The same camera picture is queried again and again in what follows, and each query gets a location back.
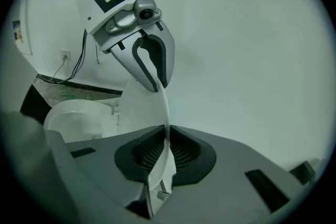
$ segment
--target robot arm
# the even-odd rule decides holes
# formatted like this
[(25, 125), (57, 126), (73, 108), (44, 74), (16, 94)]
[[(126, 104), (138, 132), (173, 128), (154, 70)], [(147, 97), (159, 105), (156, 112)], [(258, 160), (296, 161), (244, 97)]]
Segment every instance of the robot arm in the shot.
[(148, 51), (157, 76), (166, 88), (174, 69), (175, 43), (154, 0), (77, 0), (88, 34), (97, 48), (112, 53), (148, 91), (157, 92), (155, 79), (137, 49)]

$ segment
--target wall outlet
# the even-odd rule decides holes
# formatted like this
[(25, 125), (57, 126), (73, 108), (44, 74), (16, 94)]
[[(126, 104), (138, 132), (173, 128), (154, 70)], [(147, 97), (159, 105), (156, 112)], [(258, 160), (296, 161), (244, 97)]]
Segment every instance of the wall outlet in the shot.
[(64, 57), (67, 60), (70, 60), (70, 50), (61, 50), (61, 57), (62, 57), (62, 60), (64, 59)]

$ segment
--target tiled floor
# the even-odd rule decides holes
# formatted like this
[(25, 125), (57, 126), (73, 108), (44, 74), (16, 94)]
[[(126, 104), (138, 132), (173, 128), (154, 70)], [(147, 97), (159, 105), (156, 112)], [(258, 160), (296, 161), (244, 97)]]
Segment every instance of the tiled floor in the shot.
[(39, 78), (34, 80), (33, 85), (51, 107), (54, 107), (62, 101), (72, 99), (94, 101), (120, 97), (116, 94), (77, 89), (60, 84), (51, 84), (44, 82)]

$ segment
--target black baseboard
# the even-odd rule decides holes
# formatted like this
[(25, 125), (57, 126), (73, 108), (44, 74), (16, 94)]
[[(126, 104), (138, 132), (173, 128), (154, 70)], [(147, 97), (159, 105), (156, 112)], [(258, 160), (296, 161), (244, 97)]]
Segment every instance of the black baseboard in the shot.
[[(39, 74), (39, 76), (46, 79), (46, 80), (51, 79), (51, 77), (48, 77), (48, 76), (45, 76), (45, 75)], [(59, 82), (61, 80), (54, 78), (53, 81), (54, 82)], [(90, 85), (84, 85), (84, 84), (74, 83), (74, 82), (70, 82), (70, 81), (61, 82), (60, 84), (68, 86), (68, 87), (83, 89), (83, 90), (88, 90), (88, 91), (103, 92), (103, 93), (116, 94), (116, 95), (121, 95), (122, 94), (122, 91), (111, 90), (111, 89), (106, 89), (106, 88), (101, 88), (101, 87), (90, 86)]]

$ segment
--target black cable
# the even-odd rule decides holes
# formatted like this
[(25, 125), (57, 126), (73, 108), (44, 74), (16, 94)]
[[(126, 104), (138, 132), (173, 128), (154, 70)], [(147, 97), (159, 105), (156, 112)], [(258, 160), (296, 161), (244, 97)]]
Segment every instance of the black cable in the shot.
[(45, 82), (48, 82), (48, 83), (51, 83), (51, 84), (60, 84), (62, 82), (66, 82), (70, 79), (73, 79), (76, 75), (76, 73), (79, 71), (79, 67), (80, 67), (80, 62), (82, 61), (83, 59), (83, 54), (84, 54), (84, 50), (85, 50), (85, 47), (86, 47), (86, 38), (87, 38), (87, 35), (88, 35), (88, 32), (86, 31), (86, 29), (84, 30), (84, 34), (83, 34), (83, 41), (82, 41), (82, 53), (80, 54), (80, 57), (75, 65), (75, 67), (73, 68), (73, 71), (71, 73), (71, 76), (65, 80), (61, 80), (61, 81), (58, 81), (58, 82), (52, 82), (52, 81), (48, 81), (44, 78), (42, 78), (40, 75), (37, 75), (40, 79), (42, 79), (43, 81)]

